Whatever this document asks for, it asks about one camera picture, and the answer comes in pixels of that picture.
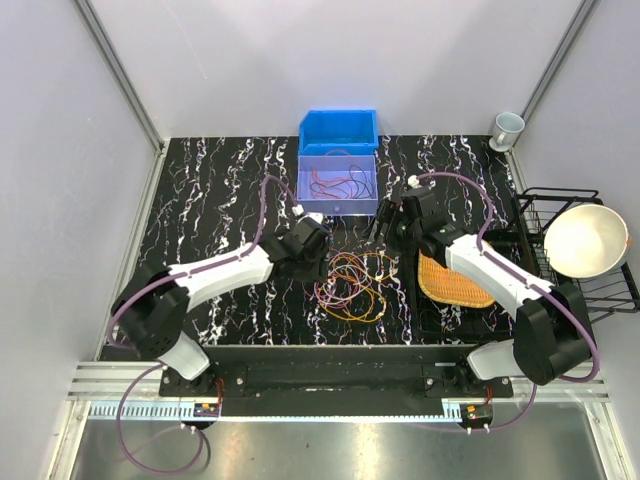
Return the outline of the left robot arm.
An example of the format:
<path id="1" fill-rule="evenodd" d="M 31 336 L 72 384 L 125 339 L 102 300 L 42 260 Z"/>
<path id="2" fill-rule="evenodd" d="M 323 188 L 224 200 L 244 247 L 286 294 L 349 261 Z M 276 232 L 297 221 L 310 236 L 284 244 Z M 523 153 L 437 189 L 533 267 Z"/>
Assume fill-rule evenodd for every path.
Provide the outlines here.
<path id="1" fill-rule="evenodd" d="M 329 245 L 325 217 L 307 213 L 292 229 L 269 234 L 255 246 L 189 264 L 146 264 L 111 307 L 114 325 L 124 335 L 119 346 L 172 368 L 190 393 L 206 395 L 216 372 L 200 343 L 186 333 L 187 314 L 223 294 L 273 279 L 324 281 Z"/>

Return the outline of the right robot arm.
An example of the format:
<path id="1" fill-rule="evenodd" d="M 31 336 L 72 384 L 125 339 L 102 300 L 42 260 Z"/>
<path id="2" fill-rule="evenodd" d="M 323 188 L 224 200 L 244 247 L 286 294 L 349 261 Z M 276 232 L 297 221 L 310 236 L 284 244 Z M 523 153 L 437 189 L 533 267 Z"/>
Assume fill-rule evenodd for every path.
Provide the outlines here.
<path id="1" fill-rule="evenodd" d="M 417 273 L 419 256 L 460 274 L 491 296 L 515 322 L 511 339 L 472 350 L 454 371 L 454 384 L 476 396 L 498 377 L 524 376 L 538 386 L 568 379 L 585 361 L 599 371 L 599 356 L 589 325 L 586 302 L 570 283 L 554 285 L 518 267 L 487 246 L 477 234 L 450 223 L 434 193 L 417 188 L 400 202 L 379 202 L 369 237 L 380 240 Z"/>

